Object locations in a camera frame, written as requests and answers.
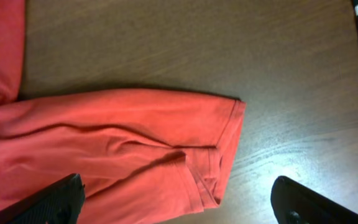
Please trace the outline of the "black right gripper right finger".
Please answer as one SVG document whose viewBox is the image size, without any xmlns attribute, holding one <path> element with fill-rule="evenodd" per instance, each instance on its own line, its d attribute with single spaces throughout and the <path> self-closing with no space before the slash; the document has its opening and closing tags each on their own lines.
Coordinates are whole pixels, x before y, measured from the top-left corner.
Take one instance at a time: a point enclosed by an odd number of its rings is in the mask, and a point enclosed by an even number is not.
<svg viewBox="0 0 358 224">
<path fill-rule="evenodd" d="M 272 186 L 270 201 L 279 224 L 358 223 L 358 214 L 281 175 Z"/>
</svg>

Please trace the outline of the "red orange t-shirt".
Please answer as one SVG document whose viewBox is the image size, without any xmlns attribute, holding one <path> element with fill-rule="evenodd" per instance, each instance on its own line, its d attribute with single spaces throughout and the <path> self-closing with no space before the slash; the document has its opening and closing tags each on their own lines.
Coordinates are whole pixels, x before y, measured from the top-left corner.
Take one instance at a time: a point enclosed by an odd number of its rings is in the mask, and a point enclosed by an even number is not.
<svg viewBox="0 0 358 224">
<path fill-rule="evenodd" d="M 23 0 L 0 1 L 0 210 L 77 173 L 80 223 L 156 223 L 219 207 L 240 100 L 122 89 L 17 101 Z"/>
</svg>

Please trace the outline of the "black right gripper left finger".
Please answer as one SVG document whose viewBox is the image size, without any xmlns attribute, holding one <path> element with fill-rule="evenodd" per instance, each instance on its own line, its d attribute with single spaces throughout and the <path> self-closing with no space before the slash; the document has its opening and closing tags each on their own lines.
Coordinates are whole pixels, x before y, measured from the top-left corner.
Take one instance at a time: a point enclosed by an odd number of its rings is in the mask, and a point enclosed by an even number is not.
<svg viewBox="0 0 358 224">
<path fill-rule="evenodd" d="M 76 224 L 85 202 L 80 174 L 70 174 L 0 211 L 1 224 Z"/>
</svg>

